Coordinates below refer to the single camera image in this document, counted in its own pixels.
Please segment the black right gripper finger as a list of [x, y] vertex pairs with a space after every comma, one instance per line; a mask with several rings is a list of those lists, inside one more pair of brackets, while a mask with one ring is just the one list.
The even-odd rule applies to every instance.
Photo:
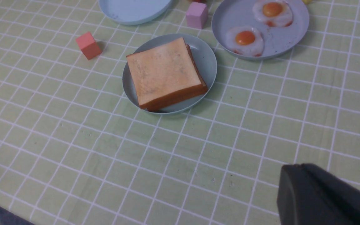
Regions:
[[282, 166], [277, 208], [282, 225], [354, 225], [325, 198], [302, 165]]
[[360, 190], [315, 164], [304, 163], [302, 169], [342, 215], [355, 225], [360, 225]]

